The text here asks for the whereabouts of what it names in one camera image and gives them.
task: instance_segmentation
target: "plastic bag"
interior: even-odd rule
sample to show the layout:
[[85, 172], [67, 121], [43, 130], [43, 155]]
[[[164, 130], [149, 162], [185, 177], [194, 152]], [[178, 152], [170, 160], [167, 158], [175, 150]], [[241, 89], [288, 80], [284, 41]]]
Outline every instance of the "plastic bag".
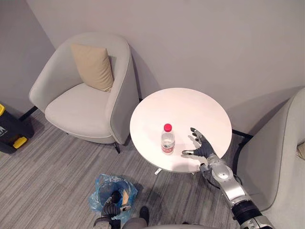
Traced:
[[[106, 200], [116, 190], [119, 191], [121, 196], [123, 196], [123, 192], [125, 190], [129, 196], [127, 205], [132, 206], [134, 199], [138, 193], [138, 190], [133, 186], [133, 184], [124, 178], [100, 174], [99, 177], [95, 180], [95, 192], [88, 197], [90, 209], [96, 213], [101, 213]], [[119, 207], [122, 206], [122, 198], [116, 205]], [[121, 223], [123, 224], [130, 218], [130, 216], [131, 210], [128, 210], [122, 212], [120, 215], [114, 218], [120, 219]]]

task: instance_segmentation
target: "cable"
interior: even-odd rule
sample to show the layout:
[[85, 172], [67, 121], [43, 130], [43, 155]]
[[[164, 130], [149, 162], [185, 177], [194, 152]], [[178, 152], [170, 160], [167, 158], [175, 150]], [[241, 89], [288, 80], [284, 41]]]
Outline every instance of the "cable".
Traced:
[[238, 175], [233, 174], [233, 176], [239, 180], [240, 185], [243, 185], [243, 182]]
[[208, 178], [206, 178], [205, 173], [203, 173], [203, 177], [204, 177], [204, 179], [206, 179], [206, 181], [207, 181], [210, 185], [212, 185], [213, 187], [215, 187], [215, 188], [217, 188], [217, 189], [220, 189], [218, 186], [216, 186], [215, 184], [213, 184]]

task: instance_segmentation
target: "wall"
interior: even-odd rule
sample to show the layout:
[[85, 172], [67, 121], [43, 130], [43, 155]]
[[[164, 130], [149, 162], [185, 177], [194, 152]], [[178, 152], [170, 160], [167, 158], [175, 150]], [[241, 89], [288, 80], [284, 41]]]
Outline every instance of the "wall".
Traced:
[[302, 85], [304, 0], [28, 0], [52, 44], [86, 31], [132, 47], [140, 95], [188, 87], [255, 133]]
[[0, 103], [20, 117], [54, 47], [25, 0], [0, 1]]

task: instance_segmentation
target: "table leg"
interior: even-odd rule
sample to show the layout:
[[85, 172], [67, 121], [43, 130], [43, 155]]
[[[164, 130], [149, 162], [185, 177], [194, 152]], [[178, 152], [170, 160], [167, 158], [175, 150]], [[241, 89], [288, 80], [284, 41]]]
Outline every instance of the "table leg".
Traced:
[[155, 175], [158, 175], [158, 173], [160, 173], [160, 172], [161, 172], [161, 170], [162, 170], [161, 168], [158, 168], [158, 169], [157, 169], [157, 171], [155, 171], [155, 173], [154, 173], [154, 174], [155, 174]]

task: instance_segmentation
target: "gray sofa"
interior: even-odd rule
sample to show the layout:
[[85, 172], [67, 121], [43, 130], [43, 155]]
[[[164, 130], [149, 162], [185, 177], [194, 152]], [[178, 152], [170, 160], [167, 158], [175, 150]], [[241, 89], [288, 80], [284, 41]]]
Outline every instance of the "gray sofa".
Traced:
[[237, 174], [254, 203], [277, 229], [305, 228], [305, 88], [243, 147]]
[[[83, 83], [72, 56], [71, 43], [107, 49], [114, 76], [110, 93]], [[49, 59], [29, 97], [50, 123], [70, 135], [96, 143], [124, 144], [131, 115], [139, 103], [127, 41], [101, 32], [83, 33], [68, 39]]]

